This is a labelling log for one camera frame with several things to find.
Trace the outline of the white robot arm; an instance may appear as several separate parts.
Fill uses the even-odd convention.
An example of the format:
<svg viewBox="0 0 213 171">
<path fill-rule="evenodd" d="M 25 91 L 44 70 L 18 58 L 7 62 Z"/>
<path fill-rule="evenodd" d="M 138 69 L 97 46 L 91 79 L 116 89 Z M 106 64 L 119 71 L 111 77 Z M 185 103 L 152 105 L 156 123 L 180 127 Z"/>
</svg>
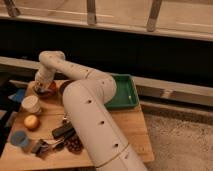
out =
<svg viewBox="0 0 213 171">
<path fill-rule="evenodd" d="M 113 77 L 100 70 L 69 62 L 61 51 L 39 54 L 35 90 L 44 92 L 56 72 L 71 79 L 62 99 L 71 121 L 97 171 L 147 171 L 141 158 L 109 114 L 105 104 L 116 94 Z"/>
</svg>

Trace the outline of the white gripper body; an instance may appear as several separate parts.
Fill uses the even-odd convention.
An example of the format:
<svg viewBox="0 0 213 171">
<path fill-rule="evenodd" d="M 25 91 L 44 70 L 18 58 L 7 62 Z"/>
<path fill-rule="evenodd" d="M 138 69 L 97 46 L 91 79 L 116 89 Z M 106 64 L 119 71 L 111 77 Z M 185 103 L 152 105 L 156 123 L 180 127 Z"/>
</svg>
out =
<svg viewBox="0 0 213 171">
<path fill-rule="evenodd" d="M 39 88 L 49 86 L 54 79 L 54 72 L 41 66 L 35 75 L 35 85 Z"/>
</svg>

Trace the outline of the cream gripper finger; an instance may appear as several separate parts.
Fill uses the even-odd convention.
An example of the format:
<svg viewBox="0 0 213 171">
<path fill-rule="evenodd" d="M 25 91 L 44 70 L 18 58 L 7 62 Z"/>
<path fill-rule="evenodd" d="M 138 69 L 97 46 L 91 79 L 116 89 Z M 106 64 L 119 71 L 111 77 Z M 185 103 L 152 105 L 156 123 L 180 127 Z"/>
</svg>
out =
<svg viewBox="0 0 213 171">
<path fill-rule="evenodd" d="M 40 84 L 35 85 L 35 92 L 37 92 L 37 93 L 41 92 L 41 85 Z"/>
<path fill-rule="evenodd" d="M 51 83 L 51 84 L 48 86 L 48 90 L 49 90 L 49 91 L 52 91 L 52 89 L 53 89 L 53 88 L 52 88 L 52 85 L 53 85 L 53 84 Z"/>
</svg>

